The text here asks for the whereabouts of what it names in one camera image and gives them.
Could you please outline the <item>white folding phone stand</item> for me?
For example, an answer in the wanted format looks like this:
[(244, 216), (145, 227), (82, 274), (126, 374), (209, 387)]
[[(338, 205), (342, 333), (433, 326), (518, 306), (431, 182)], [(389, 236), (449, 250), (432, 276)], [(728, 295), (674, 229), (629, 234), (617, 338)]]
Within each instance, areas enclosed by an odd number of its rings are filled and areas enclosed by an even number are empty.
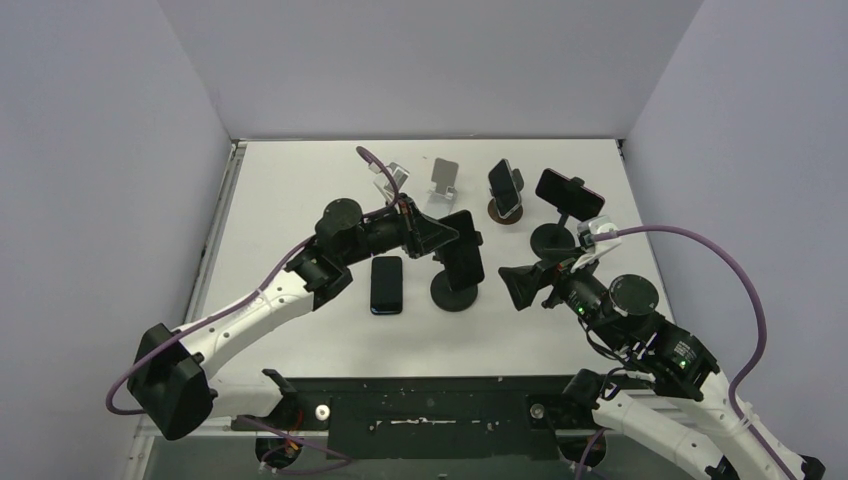
[(431, 188), (425, 202), (424, 213), (433, 218), (451, 214), (457, 198), (456, 180), (459, 164), (443, 158), (434, 160), (431, 171)]

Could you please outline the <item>black smartphone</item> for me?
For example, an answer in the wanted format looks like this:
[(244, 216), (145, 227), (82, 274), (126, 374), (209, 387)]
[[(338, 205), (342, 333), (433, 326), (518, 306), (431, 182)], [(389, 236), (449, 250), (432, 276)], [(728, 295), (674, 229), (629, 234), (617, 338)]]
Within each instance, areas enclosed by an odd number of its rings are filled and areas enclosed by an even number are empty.
[(376, 257), (371, 262), (370, 311), (397, 315), (403, 311), (403, 262), (399, 256)]

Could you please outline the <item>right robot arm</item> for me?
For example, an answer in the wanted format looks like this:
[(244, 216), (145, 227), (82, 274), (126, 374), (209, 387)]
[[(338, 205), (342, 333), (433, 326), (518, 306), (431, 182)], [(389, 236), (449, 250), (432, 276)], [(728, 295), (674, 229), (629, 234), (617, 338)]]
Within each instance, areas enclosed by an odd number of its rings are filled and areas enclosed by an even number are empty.
[(518, 310), (549, 288), (543, 307), (567, 306), (590, 346), (619, 364), (606, 374), (582, 369), (566, 385), (570, 424), (618, 432), (694, 479), (823, 478), (823, 463), (784, 446), (732, 392), (703, 343), (657, 312), (647, 279), (626, 274), (605, 286), (571, 260), (498, 274)]

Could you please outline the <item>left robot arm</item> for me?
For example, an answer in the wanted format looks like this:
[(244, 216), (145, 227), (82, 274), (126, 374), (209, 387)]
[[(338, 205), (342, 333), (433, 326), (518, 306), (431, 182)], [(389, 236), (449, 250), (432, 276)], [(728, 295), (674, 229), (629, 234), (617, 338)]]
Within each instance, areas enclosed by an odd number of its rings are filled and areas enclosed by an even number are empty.
[(245, 298), (177, 331), (162, 324), (150, 328), (128, 390), (168, 440), (187, 436), (208, 419), (239, 415), (283, 429), (295, 419), (297, 404), (280, 373), (259, 366), (241, 380), (226, 380), (220, 370), (284, 323), (338, 296), (352, 281), (351, 265), (396, 248), (411, 258), (427, 256), (459, 237), (457, 229), (421, 213), (406, 195), (373, 218), (352, 199), (334, 200), (314, 236)]

